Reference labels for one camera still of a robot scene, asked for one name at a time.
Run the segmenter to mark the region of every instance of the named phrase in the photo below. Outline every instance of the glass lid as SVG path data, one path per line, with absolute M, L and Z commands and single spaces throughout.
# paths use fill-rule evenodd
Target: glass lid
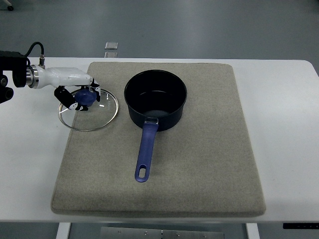
M 119 110 L 119 102 L 109 91 L 101 88 L 101 100 L 95 101 L 88 107 L 88 111 L 70 110 L 62 103 L 58 108 L 58 116 L 61 122 L 68 128 L 77 131 L 95 131 L 109 124 Z

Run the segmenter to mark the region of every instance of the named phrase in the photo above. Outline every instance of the black cable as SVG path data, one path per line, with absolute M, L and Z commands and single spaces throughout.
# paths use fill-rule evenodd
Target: black cable
M 28 52 L 27 52 L 24 56 L 30 55 L 30 53 L 31 53 L 31 51 L 33 50 L 33 48 L 34 48 L 35 45 L 39 45 L 39 46 L 41 47 L 41 55 L 44 55 L 44 47 L 43 47 L 42 43 L 36 41 L 36 42 L 34 42 L 34 43 L 30 46 Z

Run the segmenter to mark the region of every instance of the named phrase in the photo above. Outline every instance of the handle hole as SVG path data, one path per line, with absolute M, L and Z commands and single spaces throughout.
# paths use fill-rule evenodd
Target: handle hole
M 146 166 L 145 165 L 141 165 L 140 166 L 140 171 L 139 171 L 139 177 L 140 178 L 144 178 L 146 174 Z

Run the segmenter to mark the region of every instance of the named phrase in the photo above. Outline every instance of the gray floor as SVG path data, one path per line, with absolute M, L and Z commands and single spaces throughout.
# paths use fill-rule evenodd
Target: gray floor
M 104 57 L 105 43 L 116 41 L 120 58 L 301 59 L 310 61 L 319 73 L 318 0 L 11 3 L 14 11 L 7 11 L 0 1 L 0 50 L 24 54 L 31 43 L 40 41 L 47 57 Z M 38 55 L 36 48 L 30 56 Z M 20 225 L 1 223 L 0 233 L 9 235 L 5 229 L 14 233 Z M 46 226 L 30 224 L 29 228 L 33 232 Z M 265 236 L 267 232 L 276 234 L 281 227 L 261 226 L 261 238 L 271 238 Z M 277 238 L 292 238 L 280 235 Z M 306 237 L 319 238 L 318 232 L 315 235 Z

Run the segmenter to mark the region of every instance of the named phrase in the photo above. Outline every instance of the metal plate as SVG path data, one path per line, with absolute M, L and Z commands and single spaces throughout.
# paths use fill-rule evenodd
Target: metal plate
M 118 49 L 118 42 L 108 41 L 105 45 L 105 50 L 116 50 Z
M 118 53 L 115 51 L 107 51 L 105 52 L 104 58 L 117 58 Z
M 224 239 L 224 233 L 163 230 L 162 239 Z
M 100 239 L 161 239 L 161 230 L 101 227 Z

